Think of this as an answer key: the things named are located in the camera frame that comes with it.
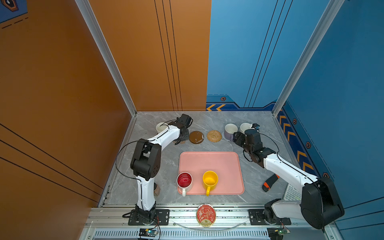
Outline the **glossy dark brown coaster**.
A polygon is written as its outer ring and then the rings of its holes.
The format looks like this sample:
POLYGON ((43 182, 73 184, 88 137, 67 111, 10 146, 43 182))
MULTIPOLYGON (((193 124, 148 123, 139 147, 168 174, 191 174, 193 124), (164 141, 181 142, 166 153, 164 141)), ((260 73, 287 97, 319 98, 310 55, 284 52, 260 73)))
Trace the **glossy dark brown coaster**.
POLYGON ((189 134, 189 140, 193 144, 201 144, 204 138, 204 134, 200 131, 193 131, 189 134))

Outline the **white mug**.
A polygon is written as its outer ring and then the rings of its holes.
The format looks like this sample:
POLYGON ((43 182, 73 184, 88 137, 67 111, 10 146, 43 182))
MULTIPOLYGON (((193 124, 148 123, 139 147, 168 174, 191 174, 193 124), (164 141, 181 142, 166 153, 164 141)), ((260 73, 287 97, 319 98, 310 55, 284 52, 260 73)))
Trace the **white mug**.
POLYGON ((250 124, 250 123, 242 123, 240 126, 240 132, 244 134, 246 130, 249 130, 252 128, 252 125, 253 124, 250 124))

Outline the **purple mug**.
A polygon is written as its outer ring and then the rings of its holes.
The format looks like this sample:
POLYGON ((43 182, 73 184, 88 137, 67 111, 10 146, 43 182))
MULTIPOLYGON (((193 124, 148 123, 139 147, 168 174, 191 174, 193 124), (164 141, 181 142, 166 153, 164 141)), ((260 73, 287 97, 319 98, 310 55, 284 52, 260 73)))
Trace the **purple mug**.
POLYGON ((238 127, 235 124, 226 124, 224 130, 224 137, 226 140, 232 142, 234 134, 238 132, 238 127))

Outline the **cream mug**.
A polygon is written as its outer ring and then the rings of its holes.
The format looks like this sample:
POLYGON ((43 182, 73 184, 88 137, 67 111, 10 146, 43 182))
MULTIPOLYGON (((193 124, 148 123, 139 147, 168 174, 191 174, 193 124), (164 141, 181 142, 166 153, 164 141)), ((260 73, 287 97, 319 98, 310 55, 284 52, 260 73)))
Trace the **cream mug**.
POLYGON ((162 133, 163 131, 167 131, 168 129, 169 129, 169 126, 165 122, 161 122, 156 125, 156 130, 158 134, 162 133))

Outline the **woven rattan coaster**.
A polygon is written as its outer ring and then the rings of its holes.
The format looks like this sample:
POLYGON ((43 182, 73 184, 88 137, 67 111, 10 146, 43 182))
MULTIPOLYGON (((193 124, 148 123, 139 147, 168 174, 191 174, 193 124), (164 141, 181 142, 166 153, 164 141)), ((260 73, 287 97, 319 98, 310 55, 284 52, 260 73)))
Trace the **woven rattan coaster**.
POLYGON ((217 130, 212 130, 207 133, 207 139, 212 143, 217 143, 222 139, 222 134, 217 130))

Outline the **yellow mug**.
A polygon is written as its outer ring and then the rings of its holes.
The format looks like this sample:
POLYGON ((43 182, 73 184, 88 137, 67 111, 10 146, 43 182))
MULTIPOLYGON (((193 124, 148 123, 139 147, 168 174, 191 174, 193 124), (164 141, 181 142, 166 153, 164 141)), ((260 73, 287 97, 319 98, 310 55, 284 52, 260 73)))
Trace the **yellow mug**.
POLYGON ((219 182, 219 177, 214 171, 207 171, 203 174, 203 187, 206 191, 206 196, 209 196, 216 188, 219 182))

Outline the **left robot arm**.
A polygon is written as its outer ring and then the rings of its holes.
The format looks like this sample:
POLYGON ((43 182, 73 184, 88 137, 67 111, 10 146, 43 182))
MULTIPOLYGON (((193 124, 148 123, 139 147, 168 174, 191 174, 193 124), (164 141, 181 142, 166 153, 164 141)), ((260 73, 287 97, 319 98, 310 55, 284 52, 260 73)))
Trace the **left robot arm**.
POLYGON ((182 114, 175 120, 164 123, 165 129, 154 137, 140 139, 136 144, 131 161, 131 169, 138 180, 138 202, 133 211, 135 220, 144 224, 151 224, 155 220, 154 180, 161 167, 162 150, 172 142, 177 145, 187 140, 192 122, 189 115, 182 114))

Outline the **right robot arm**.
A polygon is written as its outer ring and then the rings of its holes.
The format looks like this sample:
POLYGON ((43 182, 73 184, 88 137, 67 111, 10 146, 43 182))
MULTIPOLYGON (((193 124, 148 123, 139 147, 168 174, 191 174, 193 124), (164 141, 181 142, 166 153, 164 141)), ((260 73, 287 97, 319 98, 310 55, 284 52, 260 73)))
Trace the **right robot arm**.
POLYGON ((268 224, 293 218, 305 220, 313 228, 321 230, 345 215, 342 201, 331 179, 309 174, 281 158, 278 151, 264 147, 258 130, 236 132, 232 141, 243 148, 244 154, 249 154, 248 161, 273 172, 302 195, 299 201, 275 199, 266 203, 264 218, 268 224))

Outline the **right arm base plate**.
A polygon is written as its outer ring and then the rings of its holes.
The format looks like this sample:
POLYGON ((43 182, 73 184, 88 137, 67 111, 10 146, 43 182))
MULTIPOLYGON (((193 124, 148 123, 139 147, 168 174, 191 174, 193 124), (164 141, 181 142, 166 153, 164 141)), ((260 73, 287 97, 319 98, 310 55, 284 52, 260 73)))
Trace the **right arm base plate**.
POLYGON ((291 225, 291 219, 289 218, 276 218, 273 220, 266 220, 266 216, 264 214, 264 210, 262 209, 250 209, 248 210, 249 219, 252 226, 261 226, 261 225, 291 225))

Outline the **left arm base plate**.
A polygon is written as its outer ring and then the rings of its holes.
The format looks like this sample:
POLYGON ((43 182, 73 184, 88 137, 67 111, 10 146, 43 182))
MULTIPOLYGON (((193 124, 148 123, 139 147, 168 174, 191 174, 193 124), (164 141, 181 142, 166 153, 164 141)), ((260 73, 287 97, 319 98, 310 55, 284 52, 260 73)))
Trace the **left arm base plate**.
POLYGON ((167 226, 170 219, 169 209, 155 209, 144 213, 141 210, 132 210, 128 220, 129 226, 154 226, 159 224, 160 226, 167 226))

